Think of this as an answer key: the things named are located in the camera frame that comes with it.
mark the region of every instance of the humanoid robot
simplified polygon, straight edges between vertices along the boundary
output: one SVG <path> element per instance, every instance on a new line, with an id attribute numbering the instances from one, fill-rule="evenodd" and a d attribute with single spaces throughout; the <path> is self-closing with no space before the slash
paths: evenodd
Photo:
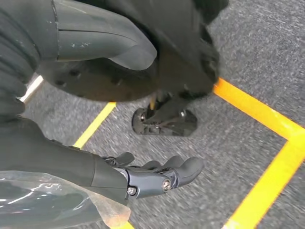
<path id="1" fill-rule="evenodd" d="M 218 54 L 206 26 L 226 0 L 11 0 L 0 4 L 0 171 L 46 173 L 126 205 L 189 184 L 197 157 L 130 167 L 130 153 L 101 157 L 45 138 L 20 116 L 35 72 L 95 101 L 151 95 L 132 118 L 138 134 L 188 136 L 186 106 L 212 92 Z M 0 191 L 5 195 L 5 189 Z"/>

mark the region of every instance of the screw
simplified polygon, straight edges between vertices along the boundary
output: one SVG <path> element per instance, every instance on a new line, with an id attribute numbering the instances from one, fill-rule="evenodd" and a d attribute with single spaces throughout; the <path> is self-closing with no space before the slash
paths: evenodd
<path id="1" fill-rule="evenodd" d="M 162 184 L 162 190 L 163 192 L 167 192 L 170 189 L 170 180 L 165 179 Z"/>
<path id="2" fill-rule="evenodd" d="M 186 116 L 185 111 L 181 111 L 181 112 L 180 112 L 180 115 L 181 115 L 182 118 Z"/>
<path id="3" fill-rule="evenodd" d="M 130 194 L 130 195 L 133 196 L 133 195 L 135 195 L 136 193 L 136 188 L 135 188 L 135 187 L 129 187 L 127 189 L 127 193 Z"/>

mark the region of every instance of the plastic wrap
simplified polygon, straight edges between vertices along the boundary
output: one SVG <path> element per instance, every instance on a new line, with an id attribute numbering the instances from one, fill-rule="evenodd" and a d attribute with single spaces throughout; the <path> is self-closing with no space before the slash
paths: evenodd
<path id="1" fill-rule="evenodd" d="M 0 229 L 63 229 L 102 220 L 120 227 L 130 210 L 45 173 L 0 172 Z"/>

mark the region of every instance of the yellow tape line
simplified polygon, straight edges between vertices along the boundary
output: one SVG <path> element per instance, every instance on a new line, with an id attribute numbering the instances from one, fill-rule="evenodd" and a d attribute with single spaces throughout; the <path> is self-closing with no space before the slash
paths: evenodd
<path id="1" fill-rule="evenodd" d="M 81 137 L 74 144 L 75 147 L 83 148 L 92 135 L 94 134 L 105 119 L 106 119 L 113 109 L 116 103 L 108 103 L 102 109 L 96 118 L 95 118 L 87 130 L 85 130 Z M 133 229 L 133 227 L 127 222 L 123 227 L 115 229 Z"/>
<path id="2" fill-rule="evenodd" d="M 304 141 L 305 134 L 296 141 Z M 224 226 L 224 229 L 253 229 L 293 177 L 305 159 L 301 149 L 288 141 L 273 161 Z"/>
<path id="3" fill-rule="evenodd" d="M 223 79 L 219 80 L 214 92 L 287 140 L 303 130 L 288 118 Z"/>
<path id="4" fill-rule="evenodd" d="M 305 159 L 305 130 L 277 111 L 220 79 L 214 92 L 288 140 L 224 226 L 253 229 Z"/>

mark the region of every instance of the gray carpet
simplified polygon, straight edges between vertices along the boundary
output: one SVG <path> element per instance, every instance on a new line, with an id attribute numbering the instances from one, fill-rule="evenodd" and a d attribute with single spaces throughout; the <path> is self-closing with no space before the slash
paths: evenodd
<path id="1" fill-rule="evenodd" d="M 221 54 L 221 77 L 305 126 L 305 3 L 230 2 L 210 28 Z M 25 116 L 47 137 L 71 145 L 105 105 L 44 84 Z M 139 165 L 173 155 L 200 156 L 205 169 L 187 187 L 131 203 L 131 222 L 139 229 L 221 228 L 285 142 L 215 95 L 190 107 L 200 121 L 190 138 L 135 135 L 131 117 L 143 105 L 147 99 L 118 104 L 85 149 L 114 156 L 130 151 Z M 304 169 L 300 167 L 258 228 L 305 228 Z"/>

